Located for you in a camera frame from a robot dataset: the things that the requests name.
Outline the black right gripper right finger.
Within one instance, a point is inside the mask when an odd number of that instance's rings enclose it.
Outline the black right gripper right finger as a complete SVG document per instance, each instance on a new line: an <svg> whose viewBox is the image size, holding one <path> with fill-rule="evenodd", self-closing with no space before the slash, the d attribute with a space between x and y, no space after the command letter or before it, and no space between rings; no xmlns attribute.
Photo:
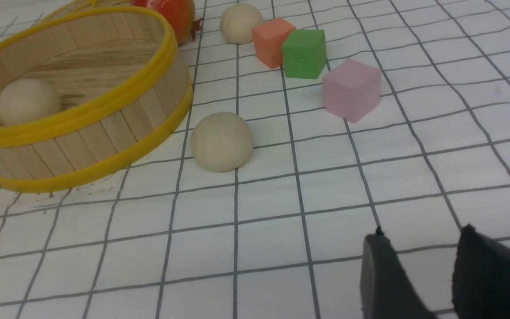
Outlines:
<svg viewBox="0 0 510 319"><path fill-rule="evenodd" d="M510 248L471 225L457 245L452 304L460 319L510 319Z"/></svg>

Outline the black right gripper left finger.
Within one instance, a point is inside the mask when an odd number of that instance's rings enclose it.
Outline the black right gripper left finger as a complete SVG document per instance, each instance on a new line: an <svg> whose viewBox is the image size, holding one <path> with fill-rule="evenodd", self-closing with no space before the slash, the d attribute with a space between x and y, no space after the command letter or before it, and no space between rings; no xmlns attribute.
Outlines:
<svg viewBox="0 0 510 319"><path fill-rule="evenodd" d="M363 242L360 274L365 319L436 319L421 301L381 227Z"/></svg>

